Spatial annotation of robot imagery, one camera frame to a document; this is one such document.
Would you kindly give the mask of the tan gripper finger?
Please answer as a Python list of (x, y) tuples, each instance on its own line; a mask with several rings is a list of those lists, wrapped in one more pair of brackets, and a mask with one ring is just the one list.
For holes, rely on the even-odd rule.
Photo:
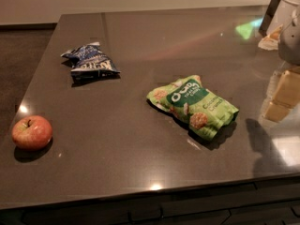
[(300, 67), (284, 70), (271, 93), (264, 112), (264, 117), (273, 122), (283, 120), (300, 102)]

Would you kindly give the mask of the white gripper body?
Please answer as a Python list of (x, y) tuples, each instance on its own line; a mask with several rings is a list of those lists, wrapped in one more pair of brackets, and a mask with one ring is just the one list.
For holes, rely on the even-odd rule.
[(296, 66), (300, 66), (300, 7), (292, 11), (283, 24), (278, 42), (279, 57)]

